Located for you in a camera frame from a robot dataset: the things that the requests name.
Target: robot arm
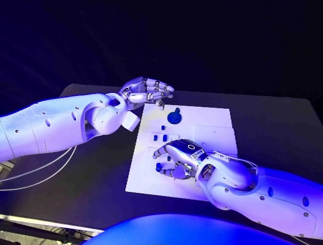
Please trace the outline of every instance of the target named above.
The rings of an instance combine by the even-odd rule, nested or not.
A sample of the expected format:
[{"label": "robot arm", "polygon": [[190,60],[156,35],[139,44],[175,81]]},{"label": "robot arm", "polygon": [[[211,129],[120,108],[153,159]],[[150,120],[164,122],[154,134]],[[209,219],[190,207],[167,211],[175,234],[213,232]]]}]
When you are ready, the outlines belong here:
[{"label": "robot arm", "polygon": [[175,169],[156,170],[177,179],[196,178],[209,202],[235,210],[254,222],[298,237],[323,239],[323,186],[219,152],[208,154],[190,140],[169,142],[153,154],[167,153]]},{"label": "robot arm", "polygon": [[164,108],[173,87],[139,77],[118,93],[88,94],[35,103],[0,117],[0,162],[25,155],[62,151],[108,135],[123,125],[134,130],[140,119],[130,112],[146,102]]}]

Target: black background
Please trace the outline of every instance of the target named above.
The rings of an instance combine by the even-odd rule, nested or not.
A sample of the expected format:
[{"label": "black background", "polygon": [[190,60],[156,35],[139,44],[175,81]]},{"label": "black background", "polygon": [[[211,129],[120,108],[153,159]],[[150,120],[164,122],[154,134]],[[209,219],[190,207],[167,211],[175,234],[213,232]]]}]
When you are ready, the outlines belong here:
[{"label": "black background", "polygon": [[323,120],[323,1],[0,0],[0,115],[71,84],[290,96]]}]

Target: table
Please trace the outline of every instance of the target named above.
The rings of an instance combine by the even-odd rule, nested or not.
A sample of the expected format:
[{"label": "table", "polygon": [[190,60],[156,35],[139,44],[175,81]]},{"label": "table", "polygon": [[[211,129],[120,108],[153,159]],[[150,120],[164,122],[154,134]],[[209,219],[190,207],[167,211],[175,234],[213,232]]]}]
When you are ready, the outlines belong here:
[{"label": "table", "polygon": [[[61,96],[115,91],[118,87],[72,84]],[[166,103],[229,108],[239,158],[323,184],[323,126],[307,100],[176,91]],[[134,113],[141,116],[143,108]],[[133,132],[121,127],[114,134],[79,145],[69,164],[52,179],[25,190],[0,192],[0,214],[104,230],[134,217],[182,213],[234,221],[287,238],[238,212],[216,209],[209,202],[124,191],[137,133],[139,127]],[[58,155],[22,157],[10,176],[35,169]],[[64,162],[5,182],[2,188],[45,179]]]}]

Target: blue object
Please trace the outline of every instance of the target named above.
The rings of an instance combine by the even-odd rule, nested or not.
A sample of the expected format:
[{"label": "blue object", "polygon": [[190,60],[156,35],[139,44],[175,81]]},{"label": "blue object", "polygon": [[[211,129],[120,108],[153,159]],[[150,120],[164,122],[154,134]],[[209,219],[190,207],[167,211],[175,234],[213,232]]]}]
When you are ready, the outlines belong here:
[{"label": "blue object", "polygon": [[303,205],[307,207],[309,206],[309,199],[307,197],[303,197]]},{"label": "blue object", "polygon": [[268,196],[274,196],[274,188],[273,187],[268,187]]},{"label": "blue object", "polygon": [[175,112],[169,113],[167,121],[170,124],[179,124],[182,122],[182,114],[179,108],[176,108]]},{"label": "blue object", "polygon": [[290,245],[293,243],[255,229],[218,219],[180,214],[159,214],[117,224],[84,244]]},{"label": "blue object", "polygon": [[157,171],[157,172],[160,172],[160,171],[162,171],[162,169],[163,169],[163,167],[162,167],[162,163],[159,162],[159,163],[156,164],[156,171]]}]

